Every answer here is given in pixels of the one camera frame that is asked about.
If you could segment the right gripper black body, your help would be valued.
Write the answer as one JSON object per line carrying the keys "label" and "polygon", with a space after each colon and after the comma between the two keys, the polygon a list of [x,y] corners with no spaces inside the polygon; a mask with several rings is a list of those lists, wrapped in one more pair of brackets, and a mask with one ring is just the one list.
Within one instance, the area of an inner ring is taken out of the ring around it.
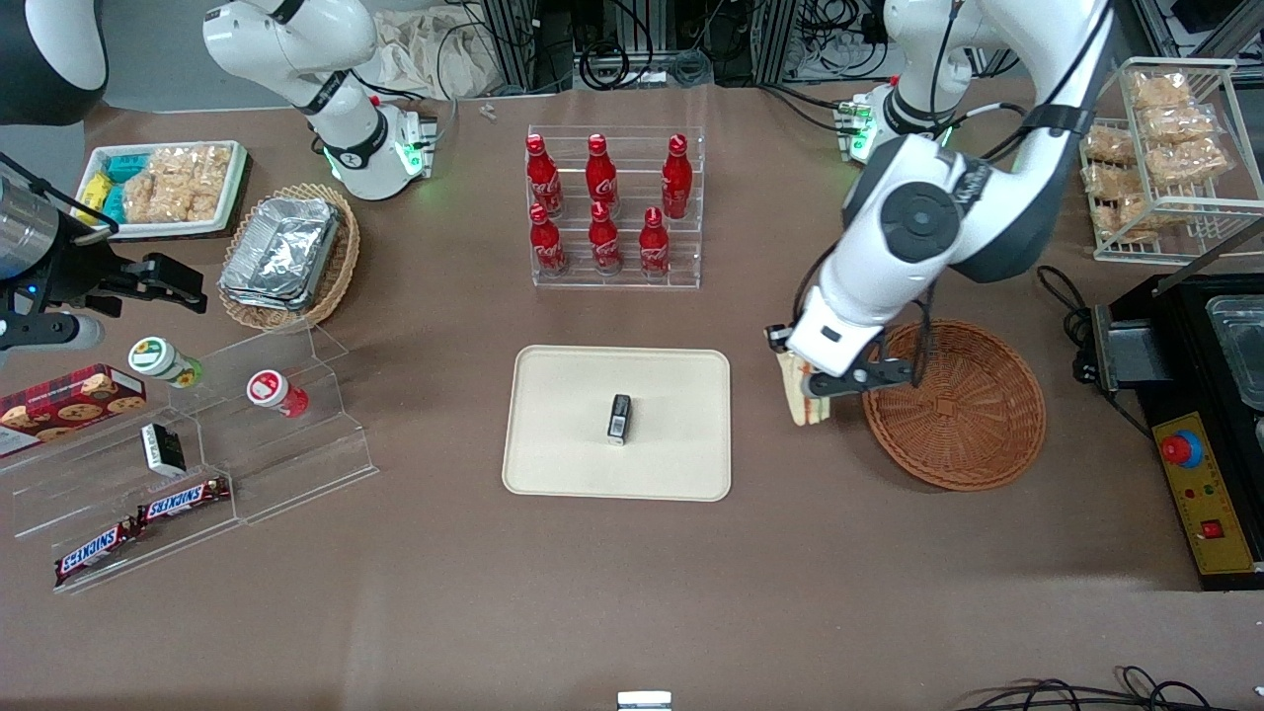
{"label": "right gripper black body", "polygon": [[35,315],[53,306],[71,305],[107,316],[121,314],[121,299],[149,300],[152,292],[131,271],[135,262],[124,261],[112,250],[107,237],[51,239],[40,261],[29,269],[29,312]]}

